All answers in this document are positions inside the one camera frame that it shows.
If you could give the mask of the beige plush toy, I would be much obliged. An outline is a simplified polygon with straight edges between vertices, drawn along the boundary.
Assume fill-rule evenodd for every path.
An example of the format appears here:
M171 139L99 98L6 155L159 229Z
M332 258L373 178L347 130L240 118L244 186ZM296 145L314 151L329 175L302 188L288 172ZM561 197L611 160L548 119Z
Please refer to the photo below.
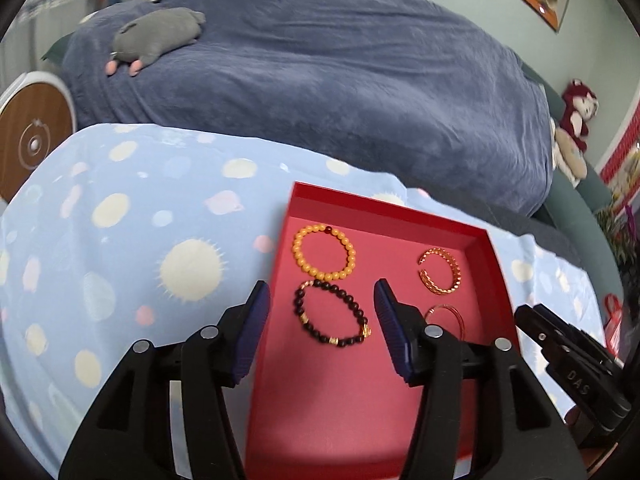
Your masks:
M553 168L559 169L570 181L573 188L577 188L588 174L587 164L573 138L556 122L550 120L553 142Z

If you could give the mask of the grey plush toy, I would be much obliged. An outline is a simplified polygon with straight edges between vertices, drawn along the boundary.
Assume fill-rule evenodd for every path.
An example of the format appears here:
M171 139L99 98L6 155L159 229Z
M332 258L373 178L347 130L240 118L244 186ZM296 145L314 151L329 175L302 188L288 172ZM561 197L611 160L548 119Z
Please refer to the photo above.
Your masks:
M126 64L129 75L135 77L164 54L197 42L205 24L204 13L188 8L162 9L140 16L116 32L105 73L113 76Z

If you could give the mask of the green sofa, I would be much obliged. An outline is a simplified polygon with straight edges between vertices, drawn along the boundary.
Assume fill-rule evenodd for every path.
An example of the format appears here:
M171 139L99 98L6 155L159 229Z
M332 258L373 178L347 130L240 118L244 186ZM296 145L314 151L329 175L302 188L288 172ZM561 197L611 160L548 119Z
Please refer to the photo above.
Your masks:
M561 97L532 68L524 64L523 73L544 90L550 120L560 125L565 110ZM616 260L608 240L598 222L597 214L608 208L612 194L586 162L585 180L573 188L559 169L553 168L552 185L546 200L534 213L534 218L552 226L563 234L573 247L574 265L588 274L599 304L607 294L624 298Z

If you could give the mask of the red cardboard box tray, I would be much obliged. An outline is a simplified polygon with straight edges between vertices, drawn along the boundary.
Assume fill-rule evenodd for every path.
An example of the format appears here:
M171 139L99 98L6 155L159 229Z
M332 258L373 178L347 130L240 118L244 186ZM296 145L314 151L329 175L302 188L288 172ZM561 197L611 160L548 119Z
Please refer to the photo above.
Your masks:
M341 280L366 315L362 344L320 344L303 329L293 297L305 274L292 253L305 226L325 224L356 250ZM429 292L418 277L424 250L448 250L460 264L459 289ZM256 359L245 470L251 479L393 479L401 472L421 400L394 370L374 312L373 287L386 278L398 300L424 315L451 304L465 340L514 339L511 301L494 245L482 228L373 198L305 183L292 189L271 280L271 311Z

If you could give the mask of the red monkey plush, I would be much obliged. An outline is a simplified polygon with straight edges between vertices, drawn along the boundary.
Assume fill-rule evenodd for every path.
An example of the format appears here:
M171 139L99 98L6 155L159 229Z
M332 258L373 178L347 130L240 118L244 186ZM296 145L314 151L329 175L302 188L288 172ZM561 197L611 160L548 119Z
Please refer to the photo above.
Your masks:
M575 142L578 150L585 153L589 134L588 122L597 115L599 100L596 94L580 79L573 79L562 94L565 110L560 127Z

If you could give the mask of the gold chain cuff bangle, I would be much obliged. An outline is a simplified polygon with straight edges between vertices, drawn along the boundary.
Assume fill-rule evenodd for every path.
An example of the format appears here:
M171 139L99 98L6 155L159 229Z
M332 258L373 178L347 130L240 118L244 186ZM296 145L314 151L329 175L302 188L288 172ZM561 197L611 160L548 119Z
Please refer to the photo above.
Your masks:
M456 292L462 281L457 259L440 247L427 248L418 258L418 277L432 294L447 296Z

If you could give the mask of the light blue patterned cloth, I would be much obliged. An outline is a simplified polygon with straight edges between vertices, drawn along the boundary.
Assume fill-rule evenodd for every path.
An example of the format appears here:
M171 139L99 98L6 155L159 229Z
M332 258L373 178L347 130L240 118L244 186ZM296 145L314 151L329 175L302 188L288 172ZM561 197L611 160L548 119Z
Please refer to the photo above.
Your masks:
M450 193L341 156L96 125L49 155L1 219L1 388L10 422L49 474L130 344L186 338L268 278L298 181L485 229L514 302L545 304L603 339L587 273L545 226L466 214Z

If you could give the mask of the round wooden white device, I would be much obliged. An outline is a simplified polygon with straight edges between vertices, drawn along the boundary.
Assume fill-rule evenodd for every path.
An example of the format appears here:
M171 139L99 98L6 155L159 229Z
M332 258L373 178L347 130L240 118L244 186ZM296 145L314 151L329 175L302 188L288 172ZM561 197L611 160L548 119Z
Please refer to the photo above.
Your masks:
M1 198L7 204L32 172L77 129L70 90L59 76L22 73L1 95Z

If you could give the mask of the dark blue blanket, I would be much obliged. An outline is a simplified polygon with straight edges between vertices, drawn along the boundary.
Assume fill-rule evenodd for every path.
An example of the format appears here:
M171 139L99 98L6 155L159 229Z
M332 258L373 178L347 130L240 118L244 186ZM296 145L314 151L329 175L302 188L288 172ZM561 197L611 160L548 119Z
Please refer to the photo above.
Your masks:
M205 16L138 76L104 72L116 32L158 10ZM550 113L508 47L428 0L130 0L70 37L79 125L256 136L533 214L552 183Z

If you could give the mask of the thin gold bangle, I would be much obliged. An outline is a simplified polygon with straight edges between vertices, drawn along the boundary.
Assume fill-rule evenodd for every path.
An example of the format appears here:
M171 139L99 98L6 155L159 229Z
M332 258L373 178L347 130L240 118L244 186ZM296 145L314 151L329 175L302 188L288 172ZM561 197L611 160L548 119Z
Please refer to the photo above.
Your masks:
M426 310L423 317L427 324L434 324L436 321L442 321L444 316L448 315L456 322L458 326L459 339L465 340L466 325L464 318L459 310L451 304L435 304Z

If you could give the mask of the red gift bag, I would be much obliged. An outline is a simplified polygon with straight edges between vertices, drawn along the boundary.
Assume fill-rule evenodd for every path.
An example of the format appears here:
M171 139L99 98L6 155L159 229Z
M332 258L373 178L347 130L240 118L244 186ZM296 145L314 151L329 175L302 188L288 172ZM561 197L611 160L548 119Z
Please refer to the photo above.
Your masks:
M620 356L620 334L623 324L623 304L614 294L607 294L604 298L606 310L606 323L604 326L604 336L608 352L618 358Z

